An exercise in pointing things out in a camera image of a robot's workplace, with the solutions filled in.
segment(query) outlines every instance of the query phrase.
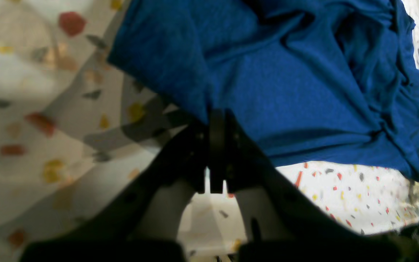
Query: blue fabric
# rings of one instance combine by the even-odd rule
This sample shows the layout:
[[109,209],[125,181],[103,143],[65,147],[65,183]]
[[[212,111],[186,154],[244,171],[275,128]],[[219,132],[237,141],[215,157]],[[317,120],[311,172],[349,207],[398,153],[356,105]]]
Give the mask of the blue fabric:
[[419,181],[419,70],[400,0],[134,0],[109,61],[208,122],[230,108],[276,166]]

